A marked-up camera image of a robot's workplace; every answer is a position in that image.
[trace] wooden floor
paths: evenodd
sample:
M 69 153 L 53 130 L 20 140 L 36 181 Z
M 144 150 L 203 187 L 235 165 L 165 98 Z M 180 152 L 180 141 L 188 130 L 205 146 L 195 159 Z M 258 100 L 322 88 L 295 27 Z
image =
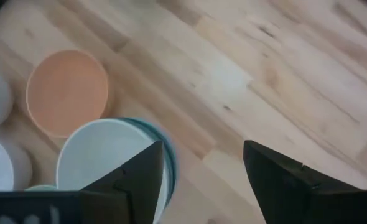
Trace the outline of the wooden floor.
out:
M 42 59 L 83 49 L 103 63 L 112 116 L 146 118 L 178 146 L 162 223 L 264 223 L 241 161 L 252 139 L 367 189 L 367 6 L 358 0 L 11 0 L 0 74 L 16 95 L 0 135 L 54 183 L 63 139 L 30 121 L 26 81 Z

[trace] wood grain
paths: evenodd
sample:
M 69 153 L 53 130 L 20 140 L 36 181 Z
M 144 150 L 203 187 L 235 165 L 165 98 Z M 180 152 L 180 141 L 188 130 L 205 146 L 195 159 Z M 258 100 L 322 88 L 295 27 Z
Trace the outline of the wood grain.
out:
M 241 158 L 246 139 L 367 189 L 358 0 L 10 0 L 0 75 L 16 100 L 0 137 L 30 154 L 32 184 L 54 183 L 65 140 L 31 122 L 26 82 L 63 49 L 104 65 L 111 117 L 147 119 L 174 140 L 180 180 L 162 223 L 264 223 Z

